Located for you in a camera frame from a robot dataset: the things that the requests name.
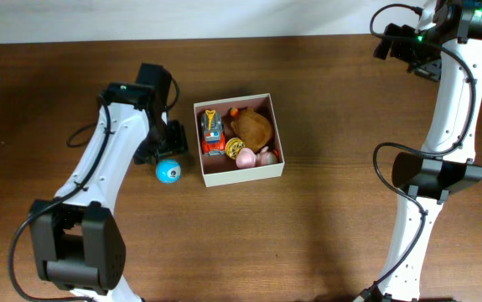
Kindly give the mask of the brown plush toy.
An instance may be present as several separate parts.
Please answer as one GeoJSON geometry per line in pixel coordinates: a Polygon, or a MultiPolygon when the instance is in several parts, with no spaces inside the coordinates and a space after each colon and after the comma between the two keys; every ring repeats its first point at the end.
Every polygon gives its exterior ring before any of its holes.
{"type": "Polygon", "coordinates": [[[231,121],[233,133],[254,153],[259,152],[273,139],[273,125],[253,107],[242,110],[233,107],[230,109],[230,114],[233,117],[231,121]]]}

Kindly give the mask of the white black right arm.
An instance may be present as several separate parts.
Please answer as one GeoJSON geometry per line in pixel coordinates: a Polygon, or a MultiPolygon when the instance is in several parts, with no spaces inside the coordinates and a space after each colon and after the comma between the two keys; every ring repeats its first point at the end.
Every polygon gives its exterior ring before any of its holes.
{"type": "Polygon", "coordinates": [[[439,84],[433,120],[420,149],[399,149],[391,180],[396,224],[381,276],[359,301],[418,301],[430,234],[448,197],[479,183],[475,130],[482,98],[482,1],[428,1],[413,8],[417,26],[390,23],[374,56],[393,57],[439,84]]]}

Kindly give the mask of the yellow round toy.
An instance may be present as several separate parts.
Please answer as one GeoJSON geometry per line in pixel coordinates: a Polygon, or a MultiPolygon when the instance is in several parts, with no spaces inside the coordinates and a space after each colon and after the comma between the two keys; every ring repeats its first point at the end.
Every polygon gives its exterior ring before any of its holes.
{"type": "Polygon", "coordinates": [[[231,138],[225,144],[225,154],[231,159],[236,159],[245,146],[246,144],[240,138],[231,138]]]}

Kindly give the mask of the blue ball toy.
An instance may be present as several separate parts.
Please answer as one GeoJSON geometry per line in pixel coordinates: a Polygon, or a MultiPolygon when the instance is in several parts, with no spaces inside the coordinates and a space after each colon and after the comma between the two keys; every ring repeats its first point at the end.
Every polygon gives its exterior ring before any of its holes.
{"type": "Polygon", "coordinates": [[[172,184],[179,180],[181,167],[176,160],[165,159],[157,164],[155,174],[161,183],[172,184]]]}

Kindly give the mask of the red grey toy fire truck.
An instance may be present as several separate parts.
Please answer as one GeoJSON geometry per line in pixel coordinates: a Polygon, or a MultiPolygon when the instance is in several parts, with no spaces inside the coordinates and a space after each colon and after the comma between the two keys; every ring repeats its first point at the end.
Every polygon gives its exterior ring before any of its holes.
{"type": "Polygon", "coordinates": [[[221,115],[216,110],[206,109],[200,118],[201,148],[204,155],[225,153],[225,132],[221,115]]]}

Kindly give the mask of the pink white duck toy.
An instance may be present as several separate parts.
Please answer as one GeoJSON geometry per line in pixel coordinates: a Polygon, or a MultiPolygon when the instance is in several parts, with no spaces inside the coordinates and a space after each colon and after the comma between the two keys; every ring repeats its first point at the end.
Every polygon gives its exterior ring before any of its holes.
{"type": "Polygon", "coordinates": [[[236,156],[236,167],[239,169],[251,169],[277,163],[277,155],[268,146],[263,147],[257,154],[249,148],[242,148],[236,156]]]}

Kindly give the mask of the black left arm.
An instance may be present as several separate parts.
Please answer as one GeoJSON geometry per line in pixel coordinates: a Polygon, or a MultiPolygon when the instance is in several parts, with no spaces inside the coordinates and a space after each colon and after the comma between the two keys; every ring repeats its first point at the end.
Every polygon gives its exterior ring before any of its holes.
{"type": "Polygon", "coordinates": [[[99,94],[99,118],[80,162],[52,200],[36,200],[29,226],[37,273],[70,301],[139,301],[123,276],[126,245],[114,218],[131,163],[187,152],[184,127],[168,119],[179,86],[161,65],[143,63],[133,83],[99,94]]]}

